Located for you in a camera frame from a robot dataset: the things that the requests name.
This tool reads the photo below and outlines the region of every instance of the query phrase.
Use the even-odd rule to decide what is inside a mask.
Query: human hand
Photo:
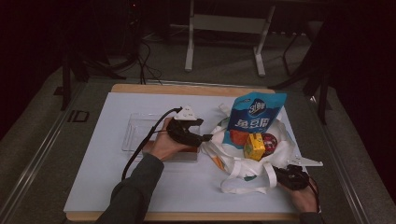
[[[166,127],[168,126],[169,121],[171,118],[166,118],[163,121],[163,127],[157,134],[157,138],[155,139],[154,144],[148,150],[148,153],[157,157],[161,161],[166,161],[172,158],[177,152],[182,149],[188,148],[189,146],[180,144],[174,141],[166,131]]]
[[[300,213],[318,212],[316,194],[316,192],[318,192],[318,186],[312,180],[312,178],[309,178],[309,182],[314,188],[315,192],[309,186],[305,189],[291,190],[278,183],[278,185],[290,195],[291,201]]]

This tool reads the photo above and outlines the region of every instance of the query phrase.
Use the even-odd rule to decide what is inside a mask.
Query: gray sleeve
[[[113,189],[110,205],[96,223],[142,223],[162,172],[163,163],[147,154],[131,176]]]

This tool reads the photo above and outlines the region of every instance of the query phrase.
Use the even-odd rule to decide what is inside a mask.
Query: yellow box
[[[244,146],[245,158],[259,161],[265,152],[261,133],[250,133]]]

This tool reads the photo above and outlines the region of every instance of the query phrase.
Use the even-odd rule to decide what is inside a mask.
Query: snack bag
[[[233,102],[223,144],[243,149],[250,133],[265,133],[286,101],[286,93],[251,92]]]

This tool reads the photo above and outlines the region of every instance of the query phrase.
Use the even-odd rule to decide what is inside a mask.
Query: person's arm
[[[149,208],[152,192],[163,172],[163,161],[187,146],[175,142],[166,132],[170,119],[163,123],[162,131],[137,164],[129,178],[122,180],[111,194],[110,205],[96,220],[100,224],[142,223]]]
[[[110,205],[96,223],[142,223],[162,172],[163,163],[146,155],[131,176],[113,189]]]
[[[310,183],[315,191],[318,187],[315,182],[310,179]],[[300,212],[300,224],[322,224],[322,217],[318,212],[317,194],[310,188],[300,190],[291,190],[279,184],[279,186],[289,193],[291,201]]]

